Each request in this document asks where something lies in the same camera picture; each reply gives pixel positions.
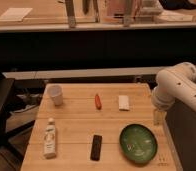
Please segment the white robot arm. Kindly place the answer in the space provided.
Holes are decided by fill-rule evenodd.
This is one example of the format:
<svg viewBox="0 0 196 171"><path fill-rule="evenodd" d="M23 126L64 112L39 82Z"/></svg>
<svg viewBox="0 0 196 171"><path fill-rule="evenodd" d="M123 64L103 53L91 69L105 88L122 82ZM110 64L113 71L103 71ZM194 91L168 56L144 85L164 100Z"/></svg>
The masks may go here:
<svg viewBox="0 0 196 171"><path fill-rule="evenodd" d="M196 66L179 63L160 70L151 101L155 106L153 120L160 125L164 119L196 117Z"/></svg>

